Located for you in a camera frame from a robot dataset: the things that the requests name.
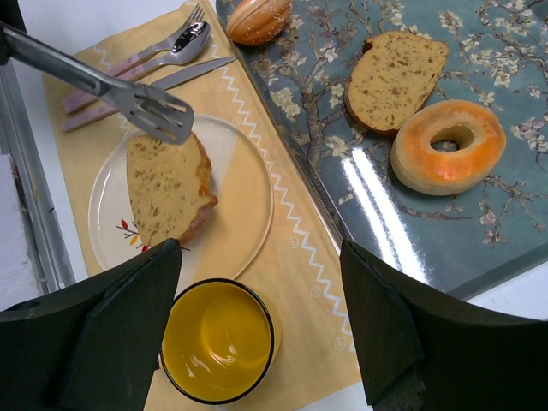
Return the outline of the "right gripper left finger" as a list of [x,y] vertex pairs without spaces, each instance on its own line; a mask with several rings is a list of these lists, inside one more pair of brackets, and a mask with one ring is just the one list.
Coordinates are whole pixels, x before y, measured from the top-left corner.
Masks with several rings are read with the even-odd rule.
[[1,313],[3,410],[141,410],[182,251],[145,253]]

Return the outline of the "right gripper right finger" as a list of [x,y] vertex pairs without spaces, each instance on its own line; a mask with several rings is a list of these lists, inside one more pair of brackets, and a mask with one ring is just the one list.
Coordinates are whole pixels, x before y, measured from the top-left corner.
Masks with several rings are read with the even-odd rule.
[[344,241],[340,265],[376,410],[544,410],[547,324],[477,307]]

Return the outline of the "metal serving tongs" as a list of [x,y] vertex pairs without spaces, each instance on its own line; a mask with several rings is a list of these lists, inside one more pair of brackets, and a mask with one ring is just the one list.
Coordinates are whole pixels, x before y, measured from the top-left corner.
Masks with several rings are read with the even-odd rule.
[[194,111],[179,98],[111,77],[5,23],[1,39],[14,59],[102,99],[145,133],[173,145],[188,139]]

